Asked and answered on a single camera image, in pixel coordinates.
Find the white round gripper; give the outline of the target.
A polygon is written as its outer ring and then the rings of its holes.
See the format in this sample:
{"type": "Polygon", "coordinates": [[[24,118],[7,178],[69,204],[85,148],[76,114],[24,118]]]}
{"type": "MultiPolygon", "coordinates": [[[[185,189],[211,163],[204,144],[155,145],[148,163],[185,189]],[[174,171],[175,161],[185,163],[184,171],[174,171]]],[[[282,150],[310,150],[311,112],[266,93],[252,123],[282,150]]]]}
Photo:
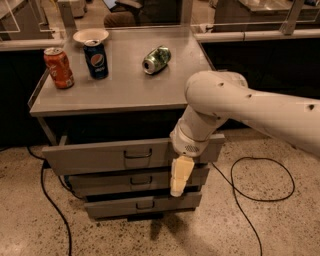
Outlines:
{"type": "Polygon", "coordinates": [[[172,161],[170,194],[180,197],[194,168],[194,160],[200,156],[209,144],[209,140],[196,141],[188,137],[182,130],[182,121],[178,120],[175,128],[170,133],[174,151],[181,155],[172,161]]]}

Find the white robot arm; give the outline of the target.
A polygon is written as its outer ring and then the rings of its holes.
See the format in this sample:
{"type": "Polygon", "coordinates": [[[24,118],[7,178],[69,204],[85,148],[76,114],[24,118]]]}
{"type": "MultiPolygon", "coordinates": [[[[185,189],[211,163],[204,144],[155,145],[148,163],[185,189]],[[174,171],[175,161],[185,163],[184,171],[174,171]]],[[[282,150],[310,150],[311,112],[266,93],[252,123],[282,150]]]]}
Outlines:
{"type": "Polygon", "coordinates": [[[201,71],[185,86],[187,107],[170,133],[178,157],[171,167],[170,194],[183,194],[194,159],[227,120],[320,156],[320,101],[250,89],[236,72],[201,71]]]}

